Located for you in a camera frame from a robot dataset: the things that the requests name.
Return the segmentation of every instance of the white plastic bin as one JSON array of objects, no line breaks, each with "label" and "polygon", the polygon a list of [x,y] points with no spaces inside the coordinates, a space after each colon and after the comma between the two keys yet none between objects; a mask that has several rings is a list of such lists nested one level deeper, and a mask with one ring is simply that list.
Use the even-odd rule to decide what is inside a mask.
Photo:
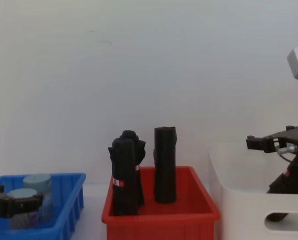
[{"label": "white plastic bin", "polygon": [[[221,212],[219,240],[298,240],[298,194],[266,194],[287,166],[276,153],[248,150],[245,143],[209,147],[210,194]],[[291,214],[269,222],[270,213]]]}]

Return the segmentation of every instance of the black cylindrical object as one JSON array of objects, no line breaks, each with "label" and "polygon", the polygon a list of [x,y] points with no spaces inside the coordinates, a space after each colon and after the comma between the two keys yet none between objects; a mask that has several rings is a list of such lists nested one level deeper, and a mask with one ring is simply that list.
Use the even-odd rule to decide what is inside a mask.
[{"label": "black cylindrical object", "polygon": [[138,206],[141,207],[145,204],[145,198],[143,194],[143,186],[141,184],[141,175],[139,164],[143,161],[146,155],[145,151],[145,141],[139,140],[139,137],[136,135],[136,132],[131,130],[125,130],[120,136],[122,139],[131,139],[134,143],[134,156],[135,156],[135,171],[136,171],[136,184],[137,184],[137,197],[138,197]]},{"label": "black cylindrical object", "polygon": [[174,126],[154,129],[154,200],[160,204],[170,204],[177,199],[176,143]]},{"label": "black cylindrical object", "polygon": [[108,148],[112,162],[113,213],[138,214],[135,145],[131,139],[116,138]]}]

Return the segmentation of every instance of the blue plastic tray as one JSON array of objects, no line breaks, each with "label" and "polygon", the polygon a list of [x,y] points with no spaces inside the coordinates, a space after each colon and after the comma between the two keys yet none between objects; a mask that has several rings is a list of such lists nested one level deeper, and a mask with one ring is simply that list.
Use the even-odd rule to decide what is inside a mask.
[{"label": "blue plastic tray", "polygon": [[[0,176],[4,192],[23,188],[27,175]],[[84,173],[51,174],[53,217],[35,228],[11,230],[9,220],[0,218],[0,240],[69,240],[84,208]]]}]

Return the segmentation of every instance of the red and white label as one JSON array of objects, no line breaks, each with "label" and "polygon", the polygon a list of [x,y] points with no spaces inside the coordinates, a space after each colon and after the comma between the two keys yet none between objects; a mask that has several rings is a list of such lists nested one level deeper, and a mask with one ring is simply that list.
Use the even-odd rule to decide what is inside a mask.
[{"label": "red and white label", "polygon": [[116,185],[116,186],[118,186],[118,187],[123,187],[123,186],[125,186],[124,181],[117,180],[117,179],[113,179],[113,184]]},{"label": "red and white label", "polygon": [[284,175],[288,178],[288,177],[290,177],[290,172],[287,170],[284,172]]}]

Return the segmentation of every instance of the white table surface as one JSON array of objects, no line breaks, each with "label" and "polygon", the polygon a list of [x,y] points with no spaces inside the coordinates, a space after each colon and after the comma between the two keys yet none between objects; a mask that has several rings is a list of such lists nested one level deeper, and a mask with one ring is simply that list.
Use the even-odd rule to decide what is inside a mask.
[{"label": "white table surface", "polygon": [[101,222],[108,184],[83,185],[84,209],[71,240],[106,240],[106,225]]}]

